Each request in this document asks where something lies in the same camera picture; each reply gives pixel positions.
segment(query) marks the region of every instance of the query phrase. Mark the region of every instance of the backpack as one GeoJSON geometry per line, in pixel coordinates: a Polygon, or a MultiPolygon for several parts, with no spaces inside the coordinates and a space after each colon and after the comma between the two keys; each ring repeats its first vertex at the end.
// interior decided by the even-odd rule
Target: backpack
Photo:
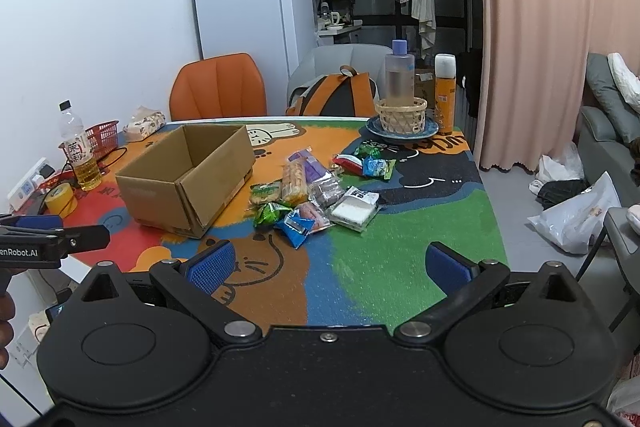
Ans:
{"type": "Polygon", "coordinates": [[[339,74],[323,75],[295,89],[286,114],[370,118],[377,115],[374,100],[378,100],[378,92],[369,73],[357,73],[351,66],[341,66],[339,74]]]}

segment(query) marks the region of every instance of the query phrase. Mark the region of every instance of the red plastic basket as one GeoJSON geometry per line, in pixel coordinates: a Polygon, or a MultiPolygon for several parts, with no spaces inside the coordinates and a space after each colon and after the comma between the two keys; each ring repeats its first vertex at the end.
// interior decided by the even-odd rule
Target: red plastic basket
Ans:
{"type": "MultiPolygon", "coordinates": [[[[94,153],[96,161],[100,161],[111,151],[118,148],[118,122],[118,120],[113,120],[99,123],[86,130],[86,137],[89,139],[91,152],[94,153]]],[[[61,143],[59,147],[65,151],[66,155],[65,145],[61,143]]]]}

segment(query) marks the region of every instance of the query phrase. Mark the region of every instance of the gray tile floor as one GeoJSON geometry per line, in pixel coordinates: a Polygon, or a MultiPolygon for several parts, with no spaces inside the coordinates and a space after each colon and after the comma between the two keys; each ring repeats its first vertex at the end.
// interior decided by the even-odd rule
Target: gray tile floor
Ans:
{"type": "MultiPolygon", "coordinates": [[[[533,174],[514,166],[508,172],[495,168],[480,171],[480,177],[494,208],[511,270],[538,271],[546,261],[561,261],[575,275],[584,257],[565,253],[539,235],[527,221],[527,217],[542,212],[542,206],[529,190],[533,174]]],[[[607,247],[600,248],[580,285],[607,326],[628,298],[622,291],[624,282],[618,265],[607,247]]],[[[622,359],[628,360],[640,344],[640,317],[636,311],[627,315],[614,336],[622,359]]]]}

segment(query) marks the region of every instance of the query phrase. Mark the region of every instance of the tape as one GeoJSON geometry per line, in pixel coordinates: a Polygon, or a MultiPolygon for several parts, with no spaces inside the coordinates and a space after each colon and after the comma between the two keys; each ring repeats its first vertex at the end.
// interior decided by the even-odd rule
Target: tape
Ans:
{"type": "Polygon", "coordinates": [[[58,214],[60,217],[66,217],[71,214],[78,206],[78,200],[74,196],[71,185],[63,183],[52,189],[44,202],[51,214],[58,214]]]}

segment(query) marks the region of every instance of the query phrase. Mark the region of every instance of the orange chair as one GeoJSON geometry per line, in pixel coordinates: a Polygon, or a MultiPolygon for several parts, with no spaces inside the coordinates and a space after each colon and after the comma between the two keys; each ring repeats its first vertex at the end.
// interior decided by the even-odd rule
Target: orange chair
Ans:
{"type": "Polygon", "coordinates": [[[172,120],[266,116],[262,75],[246,53],[184,66],[169,97],[172,120]]]}

